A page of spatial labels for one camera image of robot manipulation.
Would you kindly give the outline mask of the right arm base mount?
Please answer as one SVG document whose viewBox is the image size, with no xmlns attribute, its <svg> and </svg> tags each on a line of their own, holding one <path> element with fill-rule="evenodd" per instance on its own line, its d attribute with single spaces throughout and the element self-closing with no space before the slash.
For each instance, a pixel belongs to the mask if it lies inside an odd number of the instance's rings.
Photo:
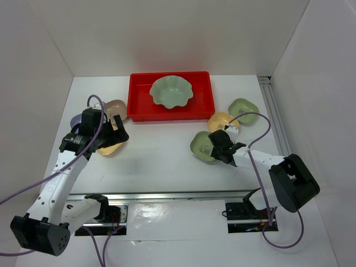
<svg viewBox="0 0 356 267">
<path fill-rule="evenodd" d="M 228 233 L 257 233 L 279 231 L 276 218 L 272 225 L 268 223 L 268 212 L 256 210 L 244 202 L 226 202 L 225 210 L 221 213 L 228 222 Z"/>
</svg>

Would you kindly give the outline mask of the brown square plate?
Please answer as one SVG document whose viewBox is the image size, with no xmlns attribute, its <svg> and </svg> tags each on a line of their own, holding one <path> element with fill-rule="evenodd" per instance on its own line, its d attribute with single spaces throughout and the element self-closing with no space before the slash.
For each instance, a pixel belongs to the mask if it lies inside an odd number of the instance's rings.
<svg viewBox="0 0 356 267">
<path fill-rule="evenodd" d="M 115 124 L 114 117 L 119 115 L 121 120 L 127 119 L 127 106 L 122 100 L 112 100 L 105 103 L 106 115 Z"/>
</svg>

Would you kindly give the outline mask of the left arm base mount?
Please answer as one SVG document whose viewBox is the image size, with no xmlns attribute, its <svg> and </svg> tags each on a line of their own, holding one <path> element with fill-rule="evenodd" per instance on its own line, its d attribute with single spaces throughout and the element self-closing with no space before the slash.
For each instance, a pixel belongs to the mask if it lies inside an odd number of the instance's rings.
<svg viewBox="0 0 356 267">
<path fill-rule="evenodd" d="M 89 233 L 83 229 L 87 227 L 94 236 L 109 236 L 115 230 L 114 235 L 123 236 L 127 234 L 128 205 L 123 203 L 110 204 L 111 211 L 102 220 L 90 219 L 78 230 L 75 236 L 89 236 Z"/>
</svg>

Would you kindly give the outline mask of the red plastic bin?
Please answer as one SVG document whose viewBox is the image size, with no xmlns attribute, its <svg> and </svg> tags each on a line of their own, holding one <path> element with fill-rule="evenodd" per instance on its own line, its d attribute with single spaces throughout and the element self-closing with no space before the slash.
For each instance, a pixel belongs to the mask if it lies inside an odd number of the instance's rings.
<svg viewBox="0 0 356 267">
<path fill-rule="evenodd" d="M 193 98 L 184 107 L 168 109 L 157 105 L 150 95 L 159 78 L 175 75 L 192 85 Z M 214 97 L 207 71 L 133 73 L 130 76 L 127 115 L 134 122 L 208 120 L 215 113 Z"/>
</svg>

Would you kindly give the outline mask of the green square plate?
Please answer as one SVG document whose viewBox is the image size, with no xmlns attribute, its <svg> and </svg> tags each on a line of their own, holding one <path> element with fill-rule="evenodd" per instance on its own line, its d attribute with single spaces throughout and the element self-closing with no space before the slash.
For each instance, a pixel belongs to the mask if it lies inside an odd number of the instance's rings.
<svg viewBox="0 0 356 267">
<path fill-rule="evenodd" d="M 235 99 L 228 107 L 228 113 L 232 117 L 236 117 L 247 112 L 259 112 L 259 108 L 245 98 Z M 243 125 L 251 125 L 255 122 L 256 119 L 256 114 L 248 114 L 239 117 L 238 121 Z"/>
<path fill-rule="evenodd" d="M 190 143 L 190 151 L 200 160 L 213 162 L 215 159 L 211 156 L 213 145 L 209 139 L 208 131 L 198 132 Z"/>
</svg>

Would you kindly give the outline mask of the large green scalloped bowl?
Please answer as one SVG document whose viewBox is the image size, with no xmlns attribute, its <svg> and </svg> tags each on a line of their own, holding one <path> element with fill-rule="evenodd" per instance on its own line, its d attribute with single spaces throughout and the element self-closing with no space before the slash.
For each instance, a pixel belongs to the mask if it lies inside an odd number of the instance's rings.
<svg viewBox="0 0 356 267">
<path fill-rule="evenodd" d="M 167 109 L 184 107 L 193 98 L 192 84 L 186 79 L 169 75 L 156 80 L 149 91 L 156 105 L 163 105 Z"/>
</svg>

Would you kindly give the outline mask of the yellow square plate right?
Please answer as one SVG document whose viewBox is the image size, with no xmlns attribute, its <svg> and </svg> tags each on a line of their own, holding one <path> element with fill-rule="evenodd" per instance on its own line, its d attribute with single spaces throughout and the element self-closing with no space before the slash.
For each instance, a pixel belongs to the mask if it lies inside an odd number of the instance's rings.
<svg viewBox="0 0 356 267">
<path fill-rule="evenodd" d="M 232 119 L 233 117 L 226 112 L 217 112 L 213 114 L 207 122 L 209 132 L 212 133 L 217 130 L 225 130 L 225 126 L 228 125 Z"/>
</svg>

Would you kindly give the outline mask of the aluminium rail right side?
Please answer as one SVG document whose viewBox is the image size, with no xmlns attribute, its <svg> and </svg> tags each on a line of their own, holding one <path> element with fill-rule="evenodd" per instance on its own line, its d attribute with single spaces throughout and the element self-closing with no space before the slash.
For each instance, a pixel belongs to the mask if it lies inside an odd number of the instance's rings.
<svg viewBox="0 0 356 267">
<path fill-rule="evenodd" d="M 272 131 L 275 137 L 278 151 L 281 155 L 288 156 L 291 154 L 291 147 L 277 106 L 276 98 L 273 93 L 270 77 L 258 76 L 257 79 L 268 116 L 271 120 Z"/>
</svg>

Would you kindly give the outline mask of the yellow square plate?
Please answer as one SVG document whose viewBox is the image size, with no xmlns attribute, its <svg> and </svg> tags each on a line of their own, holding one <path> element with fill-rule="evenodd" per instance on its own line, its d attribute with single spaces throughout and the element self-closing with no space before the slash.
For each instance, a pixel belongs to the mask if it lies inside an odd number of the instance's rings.
<svg viewBox="0 0 356 267">
<path fill-rule="evenodd" d="M 207 122 L 209 132 L 212 133 L 217 130 L 225 130 L 225 126 L 228 125 L 232 119 L 233 117 L 226 112 L 217 112 L 213 114 Z"/>
<path fill-rule="evenodd" d="M 126 142 L 122 142 L 119 144 L 115 144 L 113 146 L 109 146 L 109 147 L 105 147 L 105 148 L 101 148 L 98 149 L 97 152 L 103 156 L 115 156 L 116 154 L 118 154 L 119 152 L 121 152 L 127 145 L 127 141 Z"/>
</svg>

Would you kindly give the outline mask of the aluminium rail front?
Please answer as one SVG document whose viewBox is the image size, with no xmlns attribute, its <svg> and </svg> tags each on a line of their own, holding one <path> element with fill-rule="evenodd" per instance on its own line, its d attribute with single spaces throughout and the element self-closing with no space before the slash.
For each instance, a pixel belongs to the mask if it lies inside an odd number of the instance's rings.
<svg viewBox="0 0 356 267">
<path fill-rule="evenodd" d="M 103 196 L 111 201 L 168 201 L 168 200 L 202 200 L 202 199 L 235 199 L 249 194 L 251 190 L 223 190 L 223 191 L 187 191 L 187 192 L 134 192 L 107 193 Z"/>
</svg>

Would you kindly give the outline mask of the aluminium rail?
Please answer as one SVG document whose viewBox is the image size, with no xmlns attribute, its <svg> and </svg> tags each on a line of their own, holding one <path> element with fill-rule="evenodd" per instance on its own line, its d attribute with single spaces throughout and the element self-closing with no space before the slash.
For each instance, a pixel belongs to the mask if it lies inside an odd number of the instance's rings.
<svg viewBox="0 0 356 267">
<path fill-rule="evenodd" d="M 168 200 L 202 200 L 202 199 L 235 199 L 249 194 L 251 190 L 223 190 L 223 191 L 187 191 L 187 192 L 134 192 L 107 193 L 103 196 L 111 201 L 168 201 Z"/>
<path fill-rule="evenodd" d="M 275 137 L 278 151 L 281 155 L 288 156 L 291 154 L 291 147 L 277 106 L 276 98 L 273 93 L 270 77 L 258 76 L 257 79 L 268 116 L 271 120 L 272 131 Z"/>
</svg>

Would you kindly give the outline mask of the yellow square plate left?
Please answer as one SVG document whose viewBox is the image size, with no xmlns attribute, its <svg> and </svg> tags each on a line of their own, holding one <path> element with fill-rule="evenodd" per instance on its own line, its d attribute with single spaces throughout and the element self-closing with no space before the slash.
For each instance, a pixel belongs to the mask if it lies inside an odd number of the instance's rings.
<svg viewBox="0 0 356 267">
<path fill-rule="evenodd" d="M 116 154 L 118 154 L 119 152 L 121 152 L 127 145 L 127 141 L 126 142 L 122 142 L 119 144 L 115 144 L 113 146 L 109 146 L 109 147 L 105 147 L 105 148 L 101 148 L 98 149 L 97 152 L 103 156 L 115 156 Z"/>
</svg>

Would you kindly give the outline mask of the purple square plate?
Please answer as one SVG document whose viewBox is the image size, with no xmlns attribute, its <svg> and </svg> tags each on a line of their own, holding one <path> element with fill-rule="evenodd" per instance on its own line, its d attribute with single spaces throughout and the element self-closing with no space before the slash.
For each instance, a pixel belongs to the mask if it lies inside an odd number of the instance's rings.
<svg viewBox="0 0 356 267">
<path fill-rule="evenodd" d="M 78 123 L 81 122 L 81 115 L 74 116 L 70 121 L 70 127 L 74 128 Z"/>
</svg>

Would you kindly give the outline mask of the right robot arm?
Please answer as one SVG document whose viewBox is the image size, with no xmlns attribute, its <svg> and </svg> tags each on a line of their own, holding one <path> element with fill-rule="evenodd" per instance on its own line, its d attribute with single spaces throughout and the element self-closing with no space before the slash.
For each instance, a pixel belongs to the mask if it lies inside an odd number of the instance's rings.
<svg viewBox="0 0 356 267">
<path fill-rule="evenodd" d="M 214 159 L 255 172 L 259 188 L 248 193 L 243 204 L 243 212 L 249 218 L 276 207 L 296 213 L 320 193 L 319 184 L 296 154 L 277 156 L 251 150 L 246 144 L 233 142 L 223 130 L 209 134 L 208 138 Z"/>
</svg>

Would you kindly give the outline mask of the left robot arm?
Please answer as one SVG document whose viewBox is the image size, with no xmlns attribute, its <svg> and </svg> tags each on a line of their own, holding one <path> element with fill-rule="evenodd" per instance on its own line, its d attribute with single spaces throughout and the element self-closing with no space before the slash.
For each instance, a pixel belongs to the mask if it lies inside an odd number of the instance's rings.
<svg viewBox="0 0 356 267">
<path fill-rule="evenodd" d="M 120 115 L 110 120 L 101 110 L 83 111 L 81 122 L 62 139 L 52 171 L 54 177 L 45 183 L 25 215 L 15 216 L 11 221 L 10 228 L 22 248 L 59 256 L 71 235 L 86 222 L 119 220 L 120 209 L 111 206 L 103 195 L 87 194 L 73 207 L 68 207 L 66 201 L 91 155 L 128 139 Z"/>
</svg>

